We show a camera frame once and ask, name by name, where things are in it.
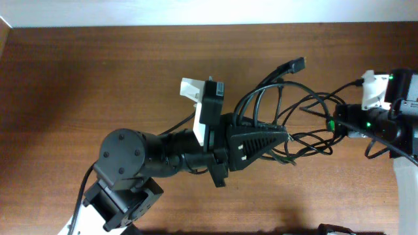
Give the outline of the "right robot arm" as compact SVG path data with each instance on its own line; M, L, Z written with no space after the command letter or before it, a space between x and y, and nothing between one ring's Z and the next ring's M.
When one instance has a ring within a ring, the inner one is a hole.
M393 160L399 199L399 234L417 233L417 71L366 71L360 104L339 104L336 136L370 138L365 156Z

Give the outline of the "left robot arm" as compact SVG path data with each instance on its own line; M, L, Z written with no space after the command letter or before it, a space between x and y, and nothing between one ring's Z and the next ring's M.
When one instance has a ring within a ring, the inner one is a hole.
M263 154L289 139L282 125L251 126L245 118L236 124L234 114L204 121L203 141L191 129L154 135L132 129L116 129L106 136L99 158L88 172L97 181L80 186L68 234L80 226L82 207L94 209L103 219L105 232L126 228L144 215L163 194L155 178L179 172L208 172L216 187L225 186L229 172L243 170Z

